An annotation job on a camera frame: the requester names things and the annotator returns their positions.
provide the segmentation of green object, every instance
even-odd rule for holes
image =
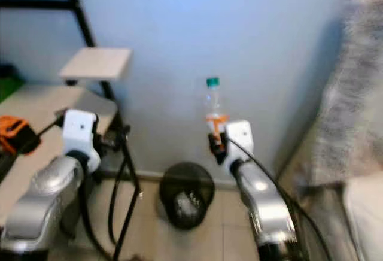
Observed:
[[[23,83],[22,80],[14,77],[0,78],[0,102],[19,89]]]
[[[209,88],[216,87],[220,85],[220,78],[219,77],[210,77],[206,79],[206,84]]]

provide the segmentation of gray fabric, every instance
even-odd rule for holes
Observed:
[[[383,169],[383,0],[348,0],[345,41],[325,90],[309,184]]]
[[[308,131],[298,151],[288,164],[284,175],[279,180],[288,194],[299,199],[299,204],[314,219],[323,234],[332,254],[333,261],[358,261],[352,236],[347,226],[347,217],[343,211],[339,187],[307,187],[305,165],[310,164],[312,145],[315,141],[316,125]],[[299,232],[305,241],[310,261],[326,259],[318,238],[311,225],[302,216],[299,219]]]

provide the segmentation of green bottle cap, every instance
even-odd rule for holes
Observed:
[[[220,78],[219,77],[210,77],[206,79],[206,84],[209,88],[216,87],[220,85]]]

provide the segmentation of white cushion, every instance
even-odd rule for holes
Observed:
[[[347,182],[344,205],[361,261],[383,260],[383,172]]]

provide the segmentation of black metal leg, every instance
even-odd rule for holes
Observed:
[[[126,218],[125,218],[122,230],[121,230],[121,234],[120,234],[118,241],[117,241],[117,244],[115,246],[115,250],[114,250],[114,254],[113,254],[113,260],[116,260],[116,261],[118,260],[122,245],[124,243],[127,228],[129,227],[129,222],[130,222],[130,219],[132,218],[132,214],[133,214],[133,210],[134,210],[134,207],[135,207],[135,204],[137,201],[137,197],[141,192],[139,180],[137,178],[136,171],[135,171],[135,168],[133,166],[132,158],[130,156],[129,149],[127,147],[126,134],[124,132],[121,133],[119,138],[120,138],[120,142],[121,142],[121,150],[124,154],[124,158],[126,159],[126,166],[127,166],[128,170],[130,172],[130,175],[132,177],[132,180],[133,180],[133,183],[135,186],[135,190],[133,193],[132,201],[130,202],[129,209],[128,209],[127,214],[126,214]]]
[[[115,96],[114,96],[114,93],[113,93],[113,90],[112,90],[112,87],[110,85],[109,82],[107,81],[100,81],[100,86],[104,92],[104,95],[107,99],[110,99],[111,101],[115,101]],[[122,118],[121,118],[121,114],[120,112],[117,110],[117,113],[112,121],[112,128],[117,128],[117,129],[120,129],[120,128],[123,128],[124,126],[124,123],[122,121]]]

